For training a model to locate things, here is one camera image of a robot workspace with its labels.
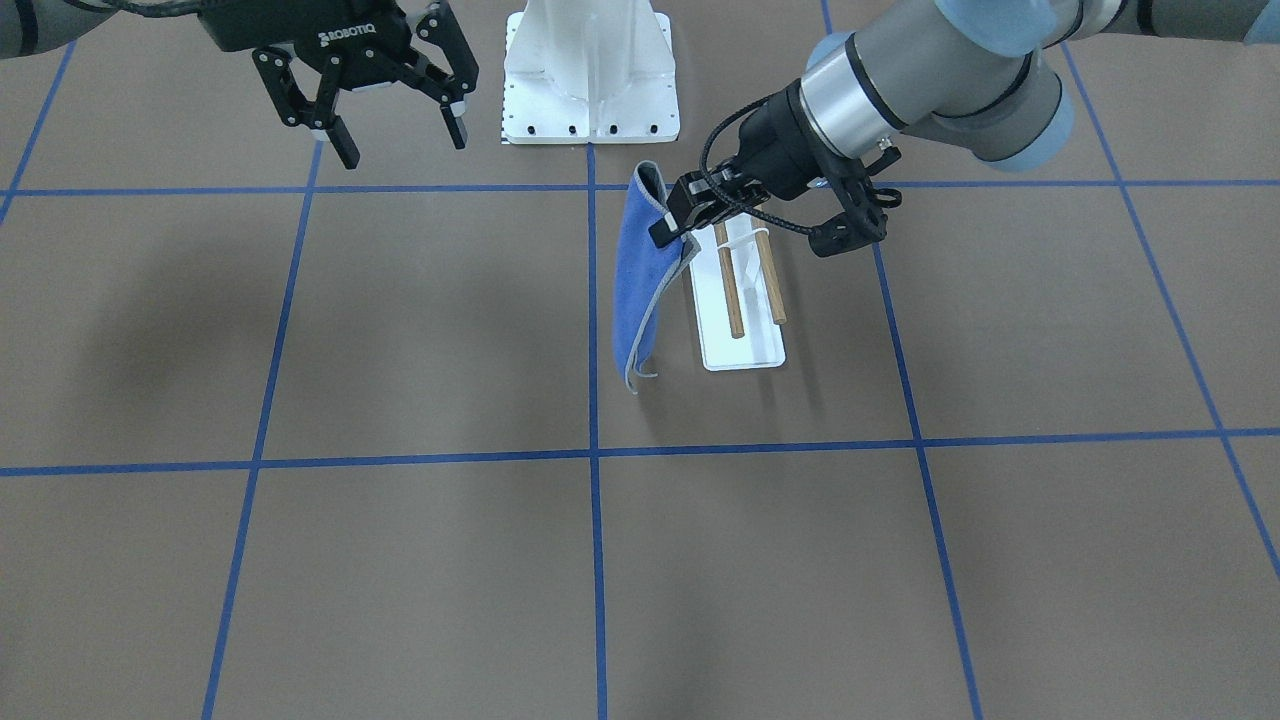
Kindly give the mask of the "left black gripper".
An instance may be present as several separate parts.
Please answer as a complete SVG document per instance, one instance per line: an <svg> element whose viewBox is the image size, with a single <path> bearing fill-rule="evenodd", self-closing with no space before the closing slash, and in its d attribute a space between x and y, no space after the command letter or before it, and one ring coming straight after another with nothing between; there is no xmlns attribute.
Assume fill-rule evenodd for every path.
<svg viewBox="0 0 1280 720"><path fill-rule="evenodd" d="M800 83L749 102L721 120L700 151L700 172L681 176L666 200L660 218L649 227L657 249L666 249L692 231L744 214L767 199L791 201L818 177L838 200L842 211L809 234L818 258L881 242L887 233L886 211L899 208L902 193L877 188L872 178L901 159L899 149L884 149L865 167L823 150L803 106ZM736 124L737 151L709 168L710 151L726 129Z"/></svg>

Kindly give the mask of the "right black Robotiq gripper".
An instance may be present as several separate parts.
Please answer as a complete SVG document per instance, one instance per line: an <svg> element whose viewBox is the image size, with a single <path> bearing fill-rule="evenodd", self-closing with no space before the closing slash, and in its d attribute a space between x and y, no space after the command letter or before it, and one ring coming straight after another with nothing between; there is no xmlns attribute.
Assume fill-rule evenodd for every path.
<svg viewBox="0 0 1280 720"><path fill-rule="evenodd" d="M465 99L476 88L479 68L448 1L429 1L415 13L394 1L206 1L197 17L220 50L253 50L253 64L282 123L305 127L329 142L347 170L358 167L361 152L337 113L340 88L394 81L369 50L406 67L404 82L438 101L454 149L467 145ZM413 38L443 51L445 67L415 50ZM292 47L294 56L320 72L316 97L300 88L292 55L273 46Z"/></svg>

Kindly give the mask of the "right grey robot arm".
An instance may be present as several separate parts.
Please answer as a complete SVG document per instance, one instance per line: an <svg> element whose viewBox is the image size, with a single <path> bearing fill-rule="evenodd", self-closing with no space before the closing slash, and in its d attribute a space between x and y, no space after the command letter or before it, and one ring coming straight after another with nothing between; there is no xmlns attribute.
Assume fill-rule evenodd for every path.
<svg viewBox="0 0 1280 720"><path fill-rule="evenodd" d="M360 151L337 111L342 92L403 85L434 100L451 142L468 141L465 101L477 63L447 1L5 1L3 56L67 46L116 14L195 17L224 53L247 51L282 123L329 143L347 169Z"/></svg>

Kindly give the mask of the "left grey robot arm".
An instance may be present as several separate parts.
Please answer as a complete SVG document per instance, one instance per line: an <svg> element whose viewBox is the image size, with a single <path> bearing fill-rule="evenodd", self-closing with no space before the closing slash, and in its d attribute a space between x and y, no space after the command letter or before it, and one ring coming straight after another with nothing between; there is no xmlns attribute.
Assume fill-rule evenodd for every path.
<svg viewBox="0 0 1280 720"><path fill-rule="evenodd" d="M1098 33L1277 42L1275 1L897 1L820 46L785 88L721 122L733 156L678 178L649 229L663 249L739 214L804 234L820 258L881 242L900 204L872 178L896 135L1023 172L1053 156L1074 122L1048 47Z"/></svg>

